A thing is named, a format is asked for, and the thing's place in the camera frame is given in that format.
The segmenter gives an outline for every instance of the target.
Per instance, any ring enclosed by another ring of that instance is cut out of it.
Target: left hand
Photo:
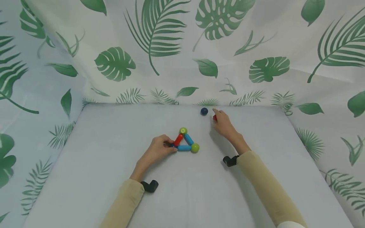
[[[177,148],[168,147],[171,143],[174,143],[174,140],[170,139],[167,135],[154,137],[146,152],[138,160],[130,179],[141,182],[144,173],[150,165],[161,160],[166,155],[176,152]]]

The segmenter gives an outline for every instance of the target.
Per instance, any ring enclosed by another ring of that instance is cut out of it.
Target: black clip
[[[237,156],[234,156],[233,158],[230,158],[228,156],[225,156],[223,158],[223,162],[228,166],[228,167],[231,167],[231,166],[235,166],[237,165],[237,158],[239,157],[239,155]]]
[[[154,193],[158,187],[158,182],[152,180],[151,183],[147,184],[146,182],[142,181],[141,184],[143,185],[146,192]]]

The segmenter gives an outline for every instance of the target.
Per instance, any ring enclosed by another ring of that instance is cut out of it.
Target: beige sleeve
[[[255,152],[242,154],[237,158],[237,164],[254,186],[276,227],[282,222],[292,221],[307,228],[297,207]]]
[[[118,195],[106,213],[99,228],[125,228],[138,206],[145,189],[135,180],[123,182]]]

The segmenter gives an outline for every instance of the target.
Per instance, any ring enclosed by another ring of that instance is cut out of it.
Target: red magnetic stick
[[[175,139],[175,141],[174,141],[174,145],[175,146],[178,146],[179,144],[180,144],[180,142],[181,142],[181,140],[184,138],[184,135],[183,134],[179,134],[177,137],[176,137],[176,139]]]

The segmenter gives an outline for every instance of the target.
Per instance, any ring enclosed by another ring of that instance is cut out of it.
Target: green leaf
[[[286,94],[284,95],[280,93],[275,93],[270,101],[271,105],[281,108],[285,112],[285,115],[290,116],[293,114],[290,109],[294,104],[294,94],[289,95],[288,93],[289,91],[286,92]]]
[[[218,67],[215,62],[210,61],[209,59],[193,59],[198,63],[199,71],[202,75],[205,76],[213,76],[215,78],[218,77]]]
[[[20,53],[10,54],[15,47],[15,45],[9,45],[13,39],[12,36],[0,36],[0,55],[4,58],[0,60],[0,100],[6,99],[26,112],[39,114],[38,111],[24,108],[11,99],[14,83],[28,71],[25,63],[17,59]]]
[[[105,7],[103,0],[80,0],[80,1],[87,8],[94,10],[96,12],[104,13],[105,16],[107,15],[107,8]]]
[[[273,77],[282,75],[289,70],[290,61],[287,57],[269,57],[256,60],[249,71],[253,83],[271,82]]]
[[[156,88],[155,90],[156,91],[151,90],[151,94],[155,98],[158,104],[171,104],[171,105],[179,104],[177,100],[172,99],[171,97],[169,97],[168,94],[164,93],[162,90],[158,91]]]
[[[359,144],[355,147],[353,147],[346,139],[342,138],[342,141],[346,144],[347,148],[349,149],[350,155],[349,155],[349,161],[351,166],[354,166],[357,159],[360,157],[362,150],[364,148],[363,140],[361,140],[360,136],[357,136],[357,139],[359,140]]]
[[[94,91],[95,93],[101,95],[101,96],[104,96],[104,97],[110,97],[108,94],[104,93],[103,91],[100,91],[98,89],[96,89],[95,87],[94,88],[90,88],[92,91]]]
[[[16,157],[14,155],[6,156],[13,147],[13,138],[7,134],[0,134],[0,189],[9,182],[14,174],[12,167],[16,162]]]
[[[333,22],[324,31],[318,43],[318,57],[320,63],[314,68],[307,83],[312,81],[312,77],[321,65],[326,66],[365,66],[365,15],[353,21],[363,10],[362,8],[351,19],[349,19],[340,29],[336,29],[342,17],[329,31]]]
[[[44,184],[46,183],[46,179],[50,174],[50,166],[52,165],[52,163],[48,163],[48,161],[49,160],[47,160],[47,162],[43,165],[40,160],[36,164],[36,171],[32,169],[33,174],[29,173],[34,182],[26,180],[26,182],[30,184],[26,185],[25,187],[27,190],[22,192],[22,194],[26,196],[21,200],[22,203],[20,204],[25,211],[22,215],[29,214],[29,211],[32,209],[33,204],[36,202]]]
[[[54,137],[48,143],[51,148],[60,149],[63,148],[70,136],[75,122],[68,125],[54,126],[54,132],[49,131]]]
[[[262,95],[265,91],[257,90],[255,92],[247,93],[243,97],[238,98],[237,100],[231,101],[229,103],[230,106],[244,106],[248,104],[254,104],[256,102],[261,102],[261,99],[265,99]]]
[[[0,223],[4,220],[4,218],[5,218],[8,214],[9,214],[9,212],[8,212],[8,213],[3,214],[2,216],[0,216]]]
[[[52,66],[58,73],[66,76],[77,76],[77,71],[71,64],[49,63],[46,66]]]
[[[297,108],[299,108],[299,110],[302,113],[305,113],[307,115],[324,113],[322,111],[321,107],[319,106],[319,104],[317,104],[317,103],[305,103],[305,104],[298,105]]]
[[[203,100],[199,103],[196,103],[196,105],[202,105],[202,106],[218,106],[219,101],[217,99],[209,99],[209,100]]]
[[[360,181],[354,181],[354,177],[342,174],[337,169],[331,169],[324,173],[324,179],[328,186],[336,193],[344,197],[347,201],[351,199],[351,206],[354,210],[361,211],[365,218],[365,186]]]
[[[131,88],[129,91],[127,90],[123,94],[121,93],[119,97],[116,98],[116,103],[118,104],[137,104],[142,100],[145,100],[143,97],[146,95],[139,94],[141,89]]]
[[[296,129],[296,132],[307,149],[309,155],[314,161],[317,161],[323,154],[324,144],[313,132],[301,128]]]
[[[81,110],[84,110],[85,106],[88,105],[88,104],[91,104],[91,103],[98,103],[96,102],[94,99],[92,98],[83,98],[82,99],[82,109]]]
[[[233,95],[237,95],[236,88],[235,88],[232,84],[230,84],[230,82],[229,82],[229,79],[228,79],[228,78],[225,78],[225,79],[227,79],[227,80],[228,80],[228,83],[227,83],[226,85],[228,85],[228,86],[229,86],[229,89],[222,89],[222,90],[220,90],[220,92],[230,92],[230,93],[232,93]]]
[[[72,45],[72,46],[70,46],[69,44],[68,44],[68,42],[66,41],[66,39],[63,37],[63,36],[61,36],[61,34],[59,34],[58,32],[56,32],[56,34],[58,35],[58,37],[60,38],[60,40],[62,41],[62,43],[64,44],[64,46],[65,46],[65,48],[66,48],[66,50],[67,50],[67,52],[72,56],[72,57],[75,57],[76,56],[76,54],[77,54],[77,52],[78,52],[78,48],[79,48],[79,46],[80,46],[80,42],[81,42],[81,40],[84,38],[84,36],[85,36],[85,30],[84,30],[84,33],[83,33],[83,35],[82,35],[82,37],[81,37],[81,39],[78,39],[78,37],[75,35],[75,40],[76,40],[76,42],[75,42],[75,44],[74,45]]]
[[[272,38],[274,38],[274,36],[276,36],[276,33],[270,39],[265,40],[265,41],[264,41],[265,36],[263,36],[258,43],[251,44],[252,37],[253,37],[253,31],[251,30],[250,37],[248,38],[247,42],[245,43],[245,45],[242,46],[242,48],[240,48],[236,51],[234,56],[251,51],[251,50],[255,49],[256,47],[258,47],[260,44],[266,43],[267,41],[271,40]]]
[[[174,0],[149,0],[144,1],[141,13],[141,23],[138,19],[137,0],[135,1],[135,18],[136,23],[132,19],[127,10],[128,28],[140,46],[149,56],[149,61],[154,72],[159,75],[152,64],[152,57],[165,57],[180,53],[180,43],[182,37],[179,35],[183,32],[183,28],[187,25],[178,20],[181,16],[179,13],[187,13],[178,7],[189,3],[186,1]]]
[[[319,17],[323,9],[324,0],[307,0],[301,10],[301,17],[310,26]]]
[[[66,115],[68,118],[70,118],[70,112],[71,112],[71,103],[72,103],[72,96],[71,96],[71,89],[69,89],[65,95],[61,98],[61,105],[64,109]]]
[[[203,34],[208,40],[231,35],[254,4],[255,0],[207,0],[207,2],[201,0],[195,20],[204,31],[194,45],[193,51]]]
[[[180,97],[180,96],[187,97],[187,96],[190,96],[197,89],[199,89],[199,88],[198,87],[184,87],[184,88],[180,89],[179,92],[177,92],[176,97]]]
[[[52,43],[51,39],[46,35],[43,23],[30,10],[25,0],[20,0],[20,2],[23,6],[22,12],[20,13],[20,27],[27,34],[35,38],[44,40],[37,50],[37,57],[41,58],[41,48],[45,43],[47,43],[48,46],[50,47],[55,47],[55,45]]]
[[[363,114],[365,111],[365,91],[351,97],[347,102],[347,107],[354,114],[354,117],[358,117]]]
[[[129,69],[136,69],[136,64],[131,56],[120,47],[111,47],[103,51],[94,60],[97,69],[109,80],[123,81],[131,75]]]

